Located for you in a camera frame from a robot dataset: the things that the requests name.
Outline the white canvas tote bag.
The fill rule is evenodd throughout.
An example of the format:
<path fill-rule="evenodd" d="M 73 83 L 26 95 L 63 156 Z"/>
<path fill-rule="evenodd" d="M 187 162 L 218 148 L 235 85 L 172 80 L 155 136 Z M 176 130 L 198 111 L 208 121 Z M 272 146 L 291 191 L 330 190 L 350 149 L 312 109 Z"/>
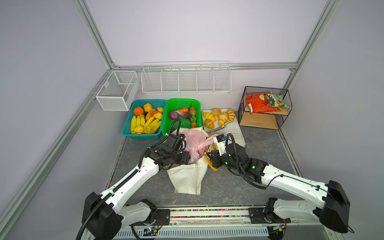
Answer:
<path fill-rule="evenodd" d="M 175 193 L 200 195 L 203 178 L 208 169 L 208 157 L 205 154 L 192 165 L 179 165 L 170 168 L 167 173 L 175 188 Z"/>

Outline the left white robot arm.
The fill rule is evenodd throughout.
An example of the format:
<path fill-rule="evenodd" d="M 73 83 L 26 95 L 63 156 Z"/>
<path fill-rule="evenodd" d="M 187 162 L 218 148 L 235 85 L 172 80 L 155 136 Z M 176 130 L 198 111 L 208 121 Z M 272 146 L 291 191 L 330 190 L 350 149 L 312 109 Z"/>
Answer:
<path fill-rule="evenodd" d="M 157 144 L 146 148 L 138 165 L 112 187 L 100 194 L 91 193 L 84 204 L 82 225 L 76 238 L 88 230 L 97 240 L 112 240 L 124 227 L 138 222 L 153 222 L 157 207 L 148 200 L 127 206 L 128 199 L 151 177 L 174 164 L 188 162 L 186 137 L 180 134 L 182 121 L 176 119 L 176 134 L 169 132 Z"/>

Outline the pink plastic grocery bag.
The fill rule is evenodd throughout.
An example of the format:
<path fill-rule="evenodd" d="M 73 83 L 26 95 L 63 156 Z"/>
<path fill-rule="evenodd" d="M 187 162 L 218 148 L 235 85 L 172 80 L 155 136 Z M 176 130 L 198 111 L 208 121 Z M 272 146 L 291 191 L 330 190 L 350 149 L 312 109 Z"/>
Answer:
<path fill-rule="evenodd" d="M 208 135 L 202 127 L 193 129 L 181 129 L 181 134 L 185 135 L 185 151 L 190 154 L 188 165 L 195 164 L 206 152 L 207 147 L 214 143 L 214 138 L 218 134 Z"/>

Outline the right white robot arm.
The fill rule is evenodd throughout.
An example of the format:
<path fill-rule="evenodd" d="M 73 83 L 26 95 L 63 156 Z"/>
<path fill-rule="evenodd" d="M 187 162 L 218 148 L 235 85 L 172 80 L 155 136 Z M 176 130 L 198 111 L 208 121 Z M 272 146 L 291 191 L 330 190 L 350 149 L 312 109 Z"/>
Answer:
<path fill-rule="evenodd" d="M 351 203 L 340 183 L 308 180 L 251 158 L 232 134 L 214 136 L 213 141 L 217 149 L 208 152 L 207 157 L 214 169 L 226 167 L 257 189 L 275 187 L 293 194 L 309 203 L 310 216 L 317 217 L 326 228 L 341 234 L 353 232 L 349 226 Z"/>

